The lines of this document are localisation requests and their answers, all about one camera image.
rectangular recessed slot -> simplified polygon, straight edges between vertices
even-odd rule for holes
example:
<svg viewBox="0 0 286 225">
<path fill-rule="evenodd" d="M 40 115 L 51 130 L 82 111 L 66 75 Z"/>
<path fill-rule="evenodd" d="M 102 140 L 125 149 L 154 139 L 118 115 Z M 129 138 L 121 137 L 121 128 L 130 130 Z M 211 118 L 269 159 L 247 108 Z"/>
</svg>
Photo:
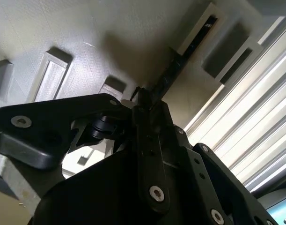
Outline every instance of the rectangular recessed slot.
<svg viewBox="0 0 286 225">
<path fill-rule="evenodd" d="M 7 100 L 7 92 L 10 85 L 14 65 L 8 60 L 0 61 L 0 100 Z"/>
<path fill-rule="evenodd" d="M 216 22 L 206 34 L 202 43 L 210 40 L 220 30 L 226 21 L 226 16 L 213 3 L 206 1 L 201 1 L 192 9 L 189 9 L 182 19 L 181 26 L 175 31 L 170 45 L 171 48 L 178 54 L 183 55 L 210 17 L 216 18 Z"/>
<path fill-rule="evenodd" d="M 30 89 L 27 102 L 55 99 L 71 61 L 72 57 L 70 55 L 57 48 L 51 48 L 45 52 Z"/>
<path fill-rule="evenodd" d="M 227 71 L 227 73 L 222 77 L 221 83 L 225 84 L 229 78 L 237 71 L 237 69 L 244 63 L 244 61 L 251 55 L 252 49 L 247 48 L 238 60 L 233 64 L 233 66 Z"/>
<path fill-rule="evenodd" d="M 85 166 L 86 163 L 88 162 L 88 159 L 92 156 L 92 154 L 93 154 L 93 149 L 86 149 L 86 150 L 82 153 L 82 155 L 81 155 L 81 157 L 79 158 L 77 164 L 82 165 L 82 166 Z"/>
<path fill-rule="evenodd" d="M 246 29 L 241 24 L 236 24 L 207 58 L 203 65 L 204 70 L 216 78 L 248 37 Z"/>
</svg>

gray metal surface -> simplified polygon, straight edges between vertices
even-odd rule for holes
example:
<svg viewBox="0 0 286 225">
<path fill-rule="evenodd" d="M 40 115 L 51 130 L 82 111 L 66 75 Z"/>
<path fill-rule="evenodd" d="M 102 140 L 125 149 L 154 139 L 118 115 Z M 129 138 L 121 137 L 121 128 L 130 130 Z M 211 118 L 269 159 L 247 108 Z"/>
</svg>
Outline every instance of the gray metal surface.
<svg viewBox="0 0 286 225">
<path fill-rule="evenodd" d="M 210 146 L 250 191 L 286 174 L 286 19 L 243 77 L 224 88 L 186 131 Z"/>
<path fill-rule="evenodd" d="M 39 171 L 0 154 L 0 177 L 23 203 L 31 215 L 43 195 L 64 180 L 62 169 Z"/>
</svg>

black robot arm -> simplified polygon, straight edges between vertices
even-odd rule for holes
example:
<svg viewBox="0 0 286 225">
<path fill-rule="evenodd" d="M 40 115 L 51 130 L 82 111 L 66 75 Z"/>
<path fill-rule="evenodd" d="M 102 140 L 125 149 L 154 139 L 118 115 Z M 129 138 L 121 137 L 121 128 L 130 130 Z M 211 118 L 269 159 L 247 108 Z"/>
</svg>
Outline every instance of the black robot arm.
<svg viewBox="0 0 286 225">
<path fill-rule="evenodd" d="M 115 141 L 110 156 L 61 177 L 67 153 L 103 139 Z M 3 107 L 0 158 L 0 178 L 31 208 L 30 225 L 277 224 L 145 89 L 132 109 L 107 94 Z"/>
</svg>

screw hole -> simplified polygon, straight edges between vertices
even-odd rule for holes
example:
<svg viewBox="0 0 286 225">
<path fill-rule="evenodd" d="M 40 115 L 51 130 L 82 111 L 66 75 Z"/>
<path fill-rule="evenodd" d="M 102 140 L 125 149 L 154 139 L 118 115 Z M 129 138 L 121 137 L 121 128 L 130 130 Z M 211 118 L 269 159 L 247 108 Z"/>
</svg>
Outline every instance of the screw hole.
<svg viewBox="0 0 286 225">
<path fill-rule="evenodd" d="M 159 198 L 161 197 L 161 193 L 158 190 L 154 190 L 154 194 Z"/>
<path fill-rule="evenodd" d="M 25 119 L 19 119 L 19 120 L 17 120 L 17 122 L 19 122 L 19 123 L 23 123 L 23 124 L 26 124 Z"/>
<path fill-rule="evenodd" d="M 200 173 L 199 175 L 200 175 L 200 177 L 201 177 L 202 179 L 204 179 L 204 180 L 205 180 L 205 176 L 204 176 L 204 174 L 203 174 L 203 173 Z"/>
</svg>

silver bolt head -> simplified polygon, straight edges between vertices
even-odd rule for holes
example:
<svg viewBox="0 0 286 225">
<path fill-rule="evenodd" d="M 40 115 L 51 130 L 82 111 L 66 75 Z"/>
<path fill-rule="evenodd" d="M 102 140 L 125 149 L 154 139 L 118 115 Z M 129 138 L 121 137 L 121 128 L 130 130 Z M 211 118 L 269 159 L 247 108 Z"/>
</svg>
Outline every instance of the silver bolt head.
<svg viewBox="0 0 286 225">
<path fill-rule="evenodd" d="M 217 210 L 211 211 L 212 218 L 218 225 L 224 225 L 224 219 L 222 215 Z"/>
<path fill-rule="evenodd" d="M 111 103 L 112 105 L 117 105 L 117 102 L 114 101 L 114 100 L 110 100 L 110 103 Z"/>
<path fill-rule="evenodd" d="M 183 130 L 178 128 L 178 132 L 183 135 Z"/>
<path fill-rule="evenodd" d="M 30 118 L 26 116 L 14 116 L 11 123 L 17 128 L 29 128 L 32 124 Z"/>
<path fill-rule="evenodd" d="M 165 199 L 164 192 L 158 186 L 150 187 L 149 193 L 151 197 L 159 203 Z"/>
<path fill-rule="evenodd" d="M 206 146 L 202 146 L 203 151 L 208 152 L 208 148 Z"/>
</svg>

